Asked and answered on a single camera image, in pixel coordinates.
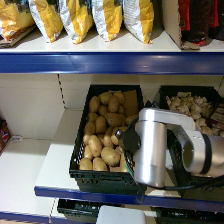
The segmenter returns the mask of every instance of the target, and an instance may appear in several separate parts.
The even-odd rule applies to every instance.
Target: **yellow chip bag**
[[[151,43],[154,10],[151,0],[123,0],[124,24],[137,39]]]
[[[72,42],[81,43],[93,25],[90,2],[88,0],[59,0],[59,9],[61,20]]]
[[[92,11],[98,34],[105,41],[113,40],[122,23],[122,6],[119,0],[92,0]]]
[[[46,41],[55,41],[63,29],[57,0],[29,0],[29,5],[37,27]]]
[[[27,0],[0,0],[0,34],[6,41],[33,24]]]

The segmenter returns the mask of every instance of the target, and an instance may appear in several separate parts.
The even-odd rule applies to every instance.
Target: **store shelf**
[[[70,159],[81,114],[82,111],[65,110],[37,178],[35,184],[36,195],[102,203],[139,205],[134,195],[82,192],[79,190],[75,179],[70,178]],[[169,153],[167,153],[166,167],[165,184],[173,185],[174,176]],[[142,205],[224,212],[223,203],[181,199],[177,192],[166,192],[151,188],[147,189]]]
[[[36,197],[33,187],[50,141],[9,142],[0,156],[0,219],[49,223],[54,198]]]
[[[57,211],[57,205],[58,205],[58,199],[55,200],[55,204],[52,209],[51,213],[51,222],[52,224],[80,224],[80,222],[74,221],[75,219],[72,218],[71,216],[65,216],[64,214],[61,214]],[[122,205],[125,208],[130,208],[130,209],[138,209],[142,210],[145,213],[146,216],[146,224],[156,224],[156,212],[148,207],[148,206],[136,206],[136,205]]]
[[[81,44],[72,44],[65,31],[46,43],[36,29],[14,47],[0,49],[0,73],[223,74],[221,41],[208,40],[199,52],[182,52],[156,28],[152,42],[141,43],[125,28],[115,40],[104,42],[93,27]]]

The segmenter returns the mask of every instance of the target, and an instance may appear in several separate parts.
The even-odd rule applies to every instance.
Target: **white wall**
[[[214,86],[224,97],[222,76],[61,74],[60,81],[65,106],[81,110],[90,84],[137,84],[144,101],[159,102],[161,85]],[[56,74],[0,74],[0,115],[13,135],[52,140],[63,111]]]
[[[0,115],[13,135],[48,139],[64,111],[55,74],[0,74]]]
[[[140,85],[144,101],[159,102],[161,85],[213,86],[217,91],[222,76],[189,75],[60,75],[62,90],[67,108],[82,109],[90,84],[130,84]],[[221,92],[224,96],[224,83]]]

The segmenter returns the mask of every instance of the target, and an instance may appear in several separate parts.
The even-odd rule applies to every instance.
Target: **plastic bag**
[[[98,34],[105,41],[113,40],[122,23],[122,6],[119,0],[92,0],[92,12]]]
[[[154,10],[151,0],[124,0],[124,24],[141,42],[151,43]]]
[[[209,37],[215,38],[217,27],[219,26],[218,21],[218,0],[212,0],[212,6],[210,10],[209,18]]]
[[[81,43],[93,25],[90,2],[59,0],[59,11],[66,32],[75,44]]]
[[[224,0],[218,0],[219,27],[215,39],[224,40]]]
[[[200,43],[208,37],[210,9],[210,0],[191,0],[188,38],[190,42]]]
[[[46,41],[55,41],[63,29],[57,0],[29,0],[29,5],[31,14]]]
[[[6,41],[15,39],[33,24],[27,0],[0,0],[0,34]]]

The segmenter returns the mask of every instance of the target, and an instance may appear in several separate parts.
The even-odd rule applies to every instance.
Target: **black cable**
[[[138,121],[138,118],[139,117],[134,118],[131,121],[131,123],[128,125],[127,129],[133,128],[134,125],[136,124],[136,122]],[[124,149],[124,158],[125,158],[127,168],[128,168],[128,171],[129,171],[130,175],[132,176],[136,185],[138,185],[141,189],[140,184],[138,182],[136,182],[136,180],[134,179],[134,171],[131,168],[130,163],[128,161],[127,154],[126,154],[126,149]],[[224,185],[224,175],[219,176],[219,177],[215,177],[215,178],[211,178],[210,180],[205,181],[205,182],[200,183],[200,184],[189,185],[189,186],[182,186],[182,187],[179,187],[179,186],[178,187],[164,186],[163,188],[159,188],[159,187],[147,185],[147,187],[158,189],[158,190],[166,190],[166,191],[180,191],[180,190],[191,190],[191,189],[195,189],[195,188],[202,188],[202,187],[206,187],[206,186],[209,186],[209,185],[220,185],[220,186]],[[143,193],[142,189],[141,189],[141,193],[142,193],[142,198],[141,198],[140,201],[142,202],[144,200],[144,193]]]

